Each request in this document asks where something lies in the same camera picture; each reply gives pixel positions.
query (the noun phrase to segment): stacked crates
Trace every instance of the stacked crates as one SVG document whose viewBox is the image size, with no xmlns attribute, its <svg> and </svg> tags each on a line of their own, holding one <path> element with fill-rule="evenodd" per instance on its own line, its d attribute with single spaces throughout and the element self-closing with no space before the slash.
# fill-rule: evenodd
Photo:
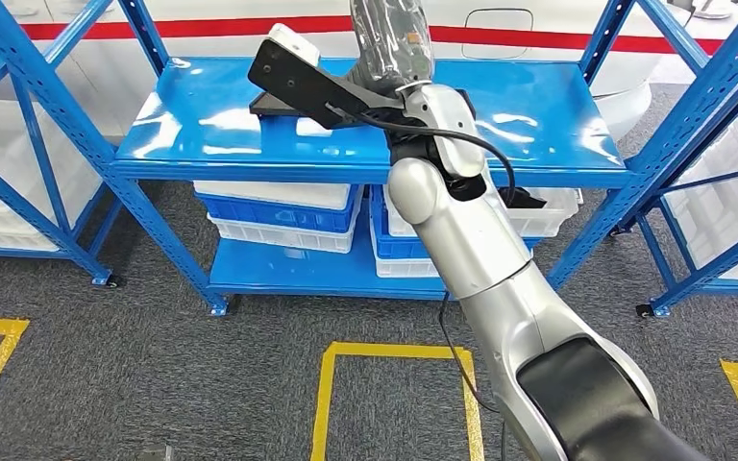
<svg viewBox="0 0 738 461">
<path fill-rule="evenodd" d="M 55 122 L 34 106 L 70 226 L 102 184 Z M 57 222 L 21 110 L 15 101 L 0 101 L 0 177 L 53 223 Z M 58 247 L 0 200 L 0 248 L 55 251 Z"/>
<path fill-rule="evenodd" d="M 578 212 L 575 189 L 528 188 L 531 197 L 547 203 L 542 208 L 510 208 L 511 223 L 532 249 L 542 238 L 558 234 L 561 223 Z M 378 277 L 439 277 L 426 247 L 389 200 L 388 188 L 370 190 L 372 245 Z"/>
<path fill-rule="evenodd" d="M 677 180 L 677 184 L 738 171 L 738 119 Z M 664 200 L 700 269 L 738 242 L 738 178 L 670 192 Z M 720 276 L 738 279 L 738 265 Z"/>
<path fill-rule="evenodd" d="M 363 186 L 276 182 L 194 182 L 222 238 L 348 253 Z"/>
</svg>

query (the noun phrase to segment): black cable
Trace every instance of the black cable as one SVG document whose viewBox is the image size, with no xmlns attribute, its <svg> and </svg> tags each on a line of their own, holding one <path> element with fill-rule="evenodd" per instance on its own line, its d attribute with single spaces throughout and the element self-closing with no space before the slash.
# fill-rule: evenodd
<svg viewBox="0 0 738 461">
<path fill-rule="evenodd" d="M 488 411 L 499 413 L 499 410 L 497 410 L 493 406 L 489 406 L 484 401 L 482 401 L 480 393 L 477 391 L 477 388 L 474 386 L 474 384 L 471 383 L 471 378 L 468 377 L 468 373 L 465 371 L 465 367 L 462 366 L 462 361 L 459 360 L 459 355 L 457 355 L 456 351 L 454 350 L 454 342 L 452 342 L 451 336 L 449 336 L 448 330 L 445 328 L 444 316 L 446 304 L 448 304 L 448 292 L 446 292 L 446 295 L 443 298 L 443 303 L 440 305 L 440 313 L 437 316 L 437 320 L 440 323 L 440 329 L 443 330 L 443 335 L 445 335 L 446 343 L 448 343 L 448 347 L 449 349 L 451 349 L 451 355 L 454 356 L 454 362 L 456 362 L 456 366 L 459 367 L 459 372 L 462 374 L 462 378 L 465 380 L 465 384 L 468 386 L 468 389 L 471 390 L 471 394 L 474 395 L 474 399 L 477 400 L 477 403 L 479 403 L 482 408 Z"/>
<path fill-rule="evenodd" d="M 513 173 L 513 166 L 510 164 L 510 161 L 508 161 L 507 157 L 505 157 L 504 154 L 496 148 L 496 146 L 482 139 L 481 137 L 462 132 L 453 132 L 451 130 L 441 130 L 438 128 L 414 127 L 410 125 L 401 125 L 399 123 L 383 122 L 363 113 L 354 114 L 354 117 L 365 123 L 366 125 L 371 125 L 373 127 L 390 132 L 420 134 L 423 136 L 449 137 L 480 146 L 482 149 L 493 154 L 494 157 L 496 157 L 502 163 L 502 166 L 507 173 L 507 196 L 505 198 L 505 205 L 509 206 L 511 203 L 513 203 L 513 198 L 516 197 L 516 176 Z"/>
</svg>

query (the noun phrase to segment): shelf caster wheel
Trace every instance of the shelf caster wheel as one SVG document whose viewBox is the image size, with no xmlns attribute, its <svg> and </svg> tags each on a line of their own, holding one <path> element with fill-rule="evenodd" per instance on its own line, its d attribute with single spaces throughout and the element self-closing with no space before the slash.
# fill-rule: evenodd
<svg viewBox="0 0 738 461">
<path fill-rule="evenodd" d="M 609 233 L 607 234 L 607 236 L 614 237 L 616 235 L 621 235 L 622 233 L 631 233 L 631 232 L 632 232 L 632 229 L 626 229 L 620 226 L 615 226 L 609 230 Z"/>
<path fill-rule="evenodd" d="M 120 288 L 121 286 L 126 286 L 126 280 L 120 276 L 111 274 L 109 278 L 106 279 L 106 283 L 101 286 L 104 288 Z"/>
<path fill-rule="evenodd" d="M 236 313 L 241 305 L 242 296 L 234 295 L 227 300 L 224 305 L 215 305 L 210 309 L 210 315 L 213 317 L 224 317 L 229 314 Z"/>
<path fill-rule="evenodd" d="M 648 317 L 654 317 L 654 310 L 652 309 L 651 304 L 639 304 L 635 306 L 635 313 L 638 314 L 638 317 L 641 318 L 648 318 Z"/>
</svg>

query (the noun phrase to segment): white box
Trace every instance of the white box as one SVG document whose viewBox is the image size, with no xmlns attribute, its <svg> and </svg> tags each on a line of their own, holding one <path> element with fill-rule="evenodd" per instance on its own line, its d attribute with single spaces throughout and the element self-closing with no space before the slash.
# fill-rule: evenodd
<svg viewBox="0 0 738 461">
<path fill-rule="evenodd" d="M 375 273 L 383 279 L 419 279 L 440 277 L 430 258 L 381 259 L 378 256 L 378 240 L 375 236 L 373 216 L 369 215 L 369 235 L 372 239 L 372 254 L 375 256 Z"/>
<path fill-rule="evenodd" d="M 575 189 L 526 187 L 532 197 L 547 201 L 542 208 L 509 208 L 507 215 L 513 228 L 523 237 L 555 237 L 561 224 L 578 212 L 578 193 Z M 389 215 L 389 234 L 394 237 L 412 237 L 417 234 L 392 205 L 388 186 L 383 186 L 383 200 Z"/>
<path fill-rule="evenodd" d="M 0 248 L 54 252 L 58 247 L 35 229 L 0 232 Z"/>
<path fill-rule="evenodd" d="M 59 188 L 75 181 L 86 189 L 74 189 L 77 192 L 73 198 L 62 194 L 64 203 L 72 204 L 67 207 L 70 220 L 77 219 L 82 210 L 77 205 L 80 197 L 87 192 L 93 193 L 97 189 L 95 184 L 100 184 L 100 177 L 43 108 L 34 104 L 34 109 Z M 55 222 L 32 142 L 15 101 L 0 101 L 0 177 Z M 0 200 L 0 209 L 7 213 L 9 207 Z"/>
<path fill-rule="evenodd" d="M 88 165 L 83 165 L 81 171 L 73 175 L 68 183 L 60 189 L 70 227 L 74 227 L 75 223 L 78 222 L 86 205 L 97 193 L 102 183 L 102 179 Z M 46 193 L 45 187 L 42 187 L 42 192 Z M 45 214 L 50 221 L 58 224 L 55 212 L 48 200 L 46 206 L 40 206 L 38 210 Z M 0 204 L 0 232 L 12 231 L 32 232 L 36 230 L 30 223 L 24 221 L 18 213 L 2 203 Z"/>
<path fill-rule="evenodd" d="M 210 215 L 208 215 L 208 219 L 219 229 L 219 235 L 222 238 L 346 254 L 352 249 L 355 222 L 357 220 L 357 214 L 360 212 L 361 203 L 362 200 L 355 200 L 352 221 L 349 230 L 345 233 L 321 232 L 318 230 L 231 221 L 213 218 Z"/>
<path fill-rule="evenodd" d="M 738 171 L 738 119 L 676 184 Z M 738 178 L 676 190 L 665 195 L 698 268 L 738 242 Z M 738 265 L 721 276 L 738 279 Z"/>
<path fill-rule="evenodd" d="M 200 194 L 323 209 L 344 209 L 351 187 L 350 184 L 241 181 L 195 181 L 193 186 Z"/>
</svg>

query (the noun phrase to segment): shelf upright post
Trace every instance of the shelf upright post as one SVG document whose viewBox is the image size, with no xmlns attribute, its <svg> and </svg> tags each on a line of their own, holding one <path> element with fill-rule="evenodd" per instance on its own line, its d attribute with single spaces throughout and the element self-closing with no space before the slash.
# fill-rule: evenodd
<svg viewBox="0 0 738 461">
<path fill-rule="evenodd" d="M 86 8 L 95 2 L 102 3 L 101 0 L 92 0 Z M 134 0 L 134 5 L 141 6 L 142 0 Z M 132 27 L 137 36 L 151 38 L 157 35 L 153 25 L 146 30 L 139 29 L 135 23 L 132 23 Z M 1 2 L 0 57 L 9 70 L 36 95 L 40 104 L 103 177 L 123 205 L 211 305 L 211 312 L 223 315 L 227 310 L 225 300 L 208 287 L 206 273 L 168 227 L 136 181 L 124 178 L 112 170 L 110 162 L 114 157 L 113 146 L 100 134 L 58 77 L 55 68 L 40 54 Z"/>
<path fill-rule="evenodd" d="M 689 140 L 701 132 L 705 120 L 723 106 L 726 96 L 738 85 L 738 26 L 689 86 L 641 152 L 627 162 L 634 173 L 620 190 L 606 198 L 549 273 L 555 288 L 570 277 L 595 247 L 646 197 L 659 188 L 689 156 Z"/>
<path fill-rule="evenodd" d="M 596 24 L 596 30 L 593 31 L 593 36 L 587 43 L 584 54 L 581 55 L 581 61 L 578 62 L 581 75 L 588 85 L 592 85 L 595 81 L 596 74 L 606 58 L 606 53 L 615 43 L 615 38 L 618 37 L 621 26 L 627 20 L 629 10 L 634 4 L 635 0 L 609 0 L 604 7 L 601 18 Z"/>
<path fill-rule="evenodd" d="M 168 62 L 168 52 L 165 50 L 165 44 L 162 43 L 160 34 L 157 33 L 157 26 L 151 19 L 151 14 L 145 4 L 137 0 L 119 0 L 120 7 L 126 14 L 132 30 L 135 31 L 137 41 L 139 41 L 145 52 L 146 58 L 154 67 L 157 76 L 162 74 L 165 64 Z"/>
</svg>

